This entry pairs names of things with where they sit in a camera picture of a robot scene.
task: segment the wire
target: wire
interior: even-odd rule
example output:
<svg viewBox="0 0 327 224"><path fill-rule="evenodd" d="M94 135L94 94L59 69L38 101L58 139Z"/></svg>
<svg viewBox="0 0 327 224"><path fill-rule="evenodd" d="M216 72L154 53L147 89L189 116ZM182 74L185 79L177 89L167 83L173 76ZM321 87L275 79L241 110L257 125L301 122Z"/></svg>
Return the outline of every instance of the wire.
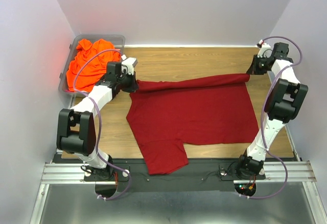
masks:
<svg viewBox="0 0 327 224"><path fill-rule="evenodd" d="M115 173L114 173L114 182L115 182L116 189L117 189L117 187L118 187L118 174L117 174L116 171L115 171Z"/></svg>
<svg viewBox="0 0 327 224"><path fill-rule="evenodd" d="M85 92L85 91L81 91L81 90L78 90L76 88L76 82L77 82L77 78L78 76L80 75L80 73L83 71L83 69L93 60L95 59L97 56L101 55L102 53L105 53L105 52L118 52L119 54L121 54L118 50L116 49L105 49L104 51L101 51L99 53L97 53L95 56L93 56L90 60L88 60L82 67L81 69L77 72L76 74L76 77L74 79L74 83L73 83L73 88L75 91L77 91L78 93L80 93L81 95L85 96L85 97L88 97L88 94ZM99 131L98 131L98 136L97 136L97 141L96 141L96 146L95 146L95 150L96 150L96 155L99 156L99 158L105 162L107 165L109 165L110 167L114 168L114 169L117 169L119 171L122 171L122 172L125 172L127 175L128 175L128 184L126 186L126 188L120 193L120 194L117 194L116 196L112 196L112 197L108 197L108 198L105 198L105 197L102 197L101 195L98 195L98 198L101 198L103 200L115 200L117 198L119 198L120 196L122 196L125 192L127 192L127 190L130 188L131 186L131 183L132 183L132 176L130 175L129 172L127 172L126 170L118 167L118 166L115 166L111 163L109 163L107 160L105 160L101 154L99 154L99 142L100 142L100 137L101 137L101 129L102 129L102 118L101 118L101 114L100 114L100 109L96 103L96 101L94 101L91 97L89 97L89 99L93 102L94 104L94 107L97 111L97 114L98 114L98 119L99 119Z"/></svg>
<svg viewBox="0 0 327 224"><path fill-rule="evenodd" d="M229 174L229 171L231 170L231 166L233 165L233 164L235 164L237 161L234 161L234 162L232 162L230 165L229 165L229 167L227 168L227 171L226 171L226 175L228 175Z"/></svg>
<svg viewBox="0 0 327 224"><path fill-rule="evenodd" d="M254 175L254 181L253 181L251 187L253 187L255 185L255 181L256 181L256 178L255 178L255 175Z"/></svg>
<svg viewBox="0 0 327 224"><path fill-rule="evenodd" d="M249 183L248 183L248 184L246 184L246 187L247 187L248 185L250 185L250 184L251 184L251 182L252 182L252 176L250 176L250 181L249 181Z"/></svg>
<svg viewBox="0 0 327 224"><path fill-rule="evenodd" d="M263 199L265 199L265 198L270 198L270 197L274 197L274 196L276 196L277 194L279 194L279 193L280 193L280 192L285 188L285 186L286 186L286 184L287 184L287 179L288 179L288 171L287 171L286 164L282 161L281 158L279 158L278 156L272 154L272 153L269 151L269 149L267 149L267 142L266 142L265 134L264 134L264 130L263 130L263 127L264 127L264 126L263 126L263 125L264 125L264 114L265 114L265 106L266 106L267 100L268 100L268 98L269 98L269 95L270 95L272 89L275 87L275 85L276 85L276 83L277 83L277 81L278 81L278 78L282 75L282 73L283 73L287 68L289 68L289 67L294 67L294 66L299 65L299 64L302 62L303 55L302 55L302 51L301 51L300 47L299 47L299 46L298 46L298 45L297 45L293 40L291 40L291 39L289 39L289 38L286 38L286 37L283 37L283 36L271 36L271 37L264 38L262 41L265 41L265 40L267 40L267 39L275 39L275 38L278 38L278 39L285 39L285 40L291 42L292 44L294 44L294 46L297 48L297 50L298 50L298 52L299 52L299 54L300 54L300 58L299 58L299 60L298 60L297 63L292 63L290 66L286 66L286 67L284 67L281 71L279 71L279 73L276 74L275 79L272 81L271 86L270 86L270 88L269 88L269 91L268 91L268 94L267 94L267 96L266 96L266 99L265 99L264 105L262 106L262 109L261 109L261 116L260 116L261 136L262 136L262 140L263 140L264 146L265 146L265 148L266 148L267 154L269 154L271 157L275 158L275 159L278 160L280 163L282 163L282 166L283 166L284 169L285 169L285 180L284 180L284 183L283 183L283 185L281 186L281 188L280 188L277 192L275 192L275 193L273 193L273 194L271 194L271 195L268 195L268 196L262 196L262 197L253 197L253 196L252 196L252 197L249 197L249 196L245 196L245 197L247 197L247 198L251 198L251 199L254 199L254 200L263 200Z"/></svg>
<svg viewBox="0 0 327 224"><path fill-rule="evenodd" d="M266 50L262 53L262 57L268 57L268 56L265 56L266 51L271 51L271 52L272 52L272 49L266 49Z"/></svg>
<svg viewBox="0 0 327 224"><path fill-rule="evenodd" d="M81 165L81 170L86 173L92 174L92 171L90 169L86 169L85 165Z"/></svg>
<svg viewBox="0 0 327 224"><path fill-rule="evenodd" d="M128 69L128 67L126 65L122 65L122 66L125 67L126 69L123 70L123 75L121 77L118 77L117 78L118 80L123 80L126 77L126 75L127 75L127 69Z"/></svg>

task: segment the cable connector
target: cable connector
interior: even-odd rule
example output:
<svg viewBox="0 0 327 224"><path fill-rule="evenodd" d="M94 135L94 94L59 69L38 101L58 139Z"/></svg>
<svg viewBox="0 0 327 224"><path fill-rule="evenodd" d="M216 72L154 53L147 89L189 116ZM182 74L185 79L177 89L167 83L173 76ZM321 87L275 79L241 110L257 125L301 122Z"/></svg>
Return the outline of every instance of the cable connector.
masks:
<svg viewBox="0 0 327 224"><path fill-rule="evenodd" d="M259 43L258 43L258 44L256 44L256 45L257 45L257 47L261 48L261 47L262 47L262 45L263 45L263 43L264 43L264 41L261 39L261 40L259 41Z"/></svg>

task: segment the red cloth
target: red cloth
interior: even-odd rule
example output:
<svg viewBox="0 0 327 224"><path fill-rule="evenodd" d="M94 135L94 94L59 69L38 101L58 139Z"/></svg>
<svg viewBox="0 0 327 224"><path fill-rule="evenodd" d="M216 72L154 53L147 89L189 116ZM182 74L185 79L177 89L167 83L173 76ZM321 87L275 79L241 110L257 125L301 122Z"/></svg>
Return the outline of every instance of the red cloth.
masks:
<svg viewBox="0 0 327 224"><path fill-rule="evenodd" d="M187 165L184 143L252 142L258 124L248 80L248 74L227 74L181 82L137 81L127 120L149 174Z"/></svg>

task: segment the metal floor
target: metal floor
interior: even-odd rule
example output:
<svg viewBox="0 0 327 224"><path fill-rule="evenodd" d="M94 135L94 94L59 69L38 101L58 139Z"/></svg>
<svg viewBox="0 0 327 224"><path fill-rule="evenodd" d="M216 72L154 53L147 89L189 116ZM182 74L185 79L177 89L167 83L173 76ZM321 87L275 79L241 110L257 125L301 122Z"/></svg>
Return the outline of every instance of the metal floor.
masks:
<svg viewBox="0 0 327 224"><path fill-rule="evenodd" d="M256 196L276 192L282 183L257 183ZM315 223L302 182L289 182L266 200L246 200L233 192L135 192L115 201L96 198L93 184L50 185L41 217L65 223Z"/></svg>

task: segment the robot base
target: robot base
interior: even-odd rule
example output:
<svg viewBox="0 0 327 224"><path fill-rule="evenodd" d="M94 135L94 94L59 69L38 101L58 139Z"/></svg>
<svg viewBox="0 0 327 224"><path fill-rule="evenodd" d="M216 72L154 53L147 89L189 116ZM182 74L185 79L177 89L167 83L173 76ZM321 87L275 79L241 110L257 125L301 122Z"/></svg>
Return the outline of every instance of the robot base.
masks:
<svg viewBox="0 0 327 224"><path fill-rule="evenodd" d="M251 176L258 176L263 167L264 161L257 161L251 156L241 155L236 166L236 174L240 179L248 179Z"/></svg>
<svg viewBox="0 0 327 224"><path fill-rule="evenodd" d="M109 155L109 163L113 163L112 157ZM104 182L113 179L113 169L107 165L106 168L98 169L90 166L81 166L82 170L85 172L84 181L85 182Z"/></svg>
<svg viewBox="0 0 327 224"><path fill-rule="evenodd" d="M264 180L266 176L264 174L259 174L261 169L259 169L258 173L254 173L246 168L249 165L246 158L246 156L241 155L238 161L233 161L232 163L220 163L218 174L220 175L221 180L250 180L253 176L255 176L257 180Z"/></svg>

